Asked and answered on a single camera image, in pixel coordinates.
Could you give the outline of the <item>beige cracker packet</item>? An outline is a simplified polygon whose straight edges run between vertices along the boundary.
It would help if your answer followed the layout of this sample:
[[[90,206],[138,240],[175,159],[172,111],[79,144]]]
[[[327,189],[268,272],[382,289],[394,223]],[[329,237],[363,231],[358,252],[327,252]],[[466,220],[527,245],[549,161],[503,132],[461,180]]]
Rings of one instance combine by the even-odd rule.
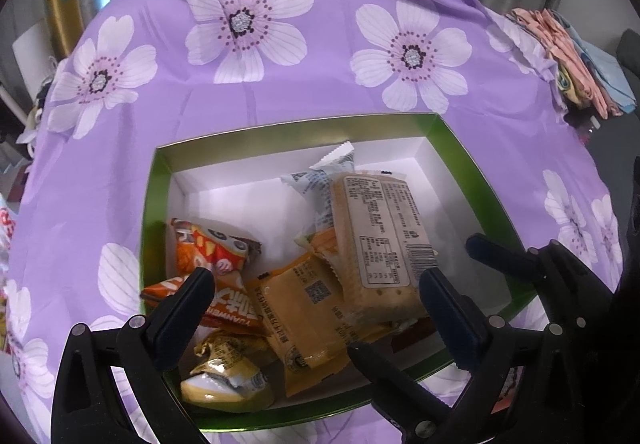
[[[337,276],[355,320],[427,316],[420,277],[438,262],[408,183],[384,173],[343,172],[332,179],[331,206]]]

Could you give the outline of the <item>white grey snack packet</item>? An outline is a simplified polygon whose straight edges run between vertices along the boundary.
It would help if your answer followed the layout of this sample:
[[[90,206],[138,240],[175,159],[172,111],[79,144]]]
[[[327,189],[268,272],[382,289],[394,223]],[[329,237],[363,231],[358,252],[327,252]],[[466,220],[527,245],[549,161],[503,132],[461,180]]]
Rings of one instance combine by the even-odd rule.
[[[331,205],[331,184],[334,175],[355,170],[355,148],[349,141],[332,149],[308,169],[282,175],[281,182],[314,209],[314,221],[305,227],[295,240],[298,245],[307,245],[311,238],[334,226]]]

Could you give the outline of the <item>gold white wrapped snack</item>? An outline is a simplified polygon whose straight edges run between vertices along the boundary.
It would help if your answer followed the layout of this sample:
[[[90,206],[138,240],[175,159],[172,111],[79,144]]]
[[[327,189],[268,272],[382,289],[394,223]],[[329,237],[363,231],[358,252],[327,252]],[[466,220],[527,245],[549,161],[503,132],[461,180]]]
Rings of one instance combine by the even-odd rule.
[[[235,414],[260,412],[274,402],[262,370],[278,357],[265,338],[214,331],[194,354],[198,365],[180,383],[183,402]]]

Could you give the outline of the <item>orange white chip packet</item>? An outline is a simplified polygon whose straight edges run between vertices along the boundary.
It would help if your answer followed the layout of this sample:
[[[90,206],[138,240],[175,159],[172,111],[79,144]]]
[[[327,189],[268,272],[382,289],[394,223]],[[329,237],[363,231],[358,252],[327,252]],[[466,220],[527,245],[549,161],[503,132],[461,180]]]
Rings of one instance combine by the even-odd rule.
[[[242,273],[262,253],[260,242],[188,220],[172,219],[170,225],[176,241],[178,275],[186,276],[202,268],[214,275],[217,291],[224,287],[244,288]]]

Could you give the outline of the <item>grey sofa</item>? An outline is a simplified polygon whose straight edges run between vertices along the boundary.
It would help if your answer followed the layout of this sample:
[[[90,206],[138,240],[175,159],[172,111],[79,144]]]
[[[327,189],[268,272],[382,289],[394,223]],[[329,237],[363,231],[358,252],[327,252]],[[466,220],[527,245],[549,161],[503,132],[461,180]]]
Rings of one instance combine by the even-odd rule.
[[[639,33],[627,28],[614,54],[584,42],[587,67],[620,109],[608,113],[588,142],[600,177],[608,186],[616,211],[630,204],[634,160],[639,155]]]

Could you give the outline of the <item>yellow snack packet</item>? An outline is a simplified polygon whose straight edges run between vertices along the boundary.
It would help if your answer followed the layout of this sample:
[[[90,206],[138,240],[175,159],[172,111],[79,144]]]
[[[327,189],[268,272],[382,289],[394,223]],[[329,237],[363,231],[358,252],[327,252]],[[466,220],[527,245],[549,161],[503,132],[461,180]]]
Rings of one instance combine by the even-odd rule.
[[[253,279],[248,291],[283,364],[286,396],[319,386],[348,365],[342,288],[326,261],[307,251]]]

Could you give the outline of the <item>green cardboard box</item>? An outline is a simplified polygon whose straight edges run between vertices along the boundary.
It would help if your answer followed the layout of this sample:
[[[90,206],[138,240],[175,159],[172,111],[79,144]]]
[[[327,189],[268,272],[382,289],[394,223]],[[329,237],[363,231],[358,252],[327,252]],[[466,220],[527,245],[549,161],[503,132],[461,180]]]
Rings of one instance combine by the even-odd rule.
[[[262,251],[245,271],[247,279],[304,253],[333,257],[331,233],[318,230],[314,207],[284,177],[310,169],[344,143],[354,149],[357,170],[407,182],[431,243],[420,260],[435,259],[459,293],[487,314],[512,319],[525,308],[532,288],[465,251],[476,233],[512,249],[522,241],[480,167],[432,114],[289,121],[160,145],[145,193],[142,285],[175,274],[175,219],[258,242]]]

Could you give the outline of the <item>pile of folded clothes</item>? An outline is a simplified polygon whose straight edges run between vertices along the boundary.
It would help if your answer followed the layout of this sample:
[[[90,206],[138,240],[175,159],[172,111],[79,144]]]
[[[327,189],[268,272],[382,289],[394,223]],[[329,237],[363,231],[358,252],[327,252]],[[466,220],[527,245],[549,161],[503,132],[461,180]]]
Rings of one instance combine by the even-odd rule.
[[[602,119],[608,119],[609,112],[620,116],[620,109],[587,67],[584,42],[588,41],[582,39],[562,15],[548,9],[514,8],[506,17],[535,38],[544,48],[547,58],[558,65],[556,86],[565,100],[578,110],[594,108]]]

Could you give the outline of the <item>purple floral tablecloth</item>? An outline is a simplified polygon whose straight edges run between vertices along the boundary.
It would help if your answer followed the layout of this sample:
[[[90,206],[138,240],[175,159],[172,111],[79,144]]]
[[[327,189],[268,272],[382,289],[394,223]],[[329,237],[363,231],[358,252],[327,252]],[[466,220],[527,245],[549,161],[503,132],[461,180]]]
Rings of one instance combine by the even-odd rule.
[[[134,312],[157,146],[263,123],[434,112],[521,240],[615,287],[611,195],[563,120],[556,65],[478,0],[111,0],[58,67],[13,234],[8,336],[39,441],[70,328]]]

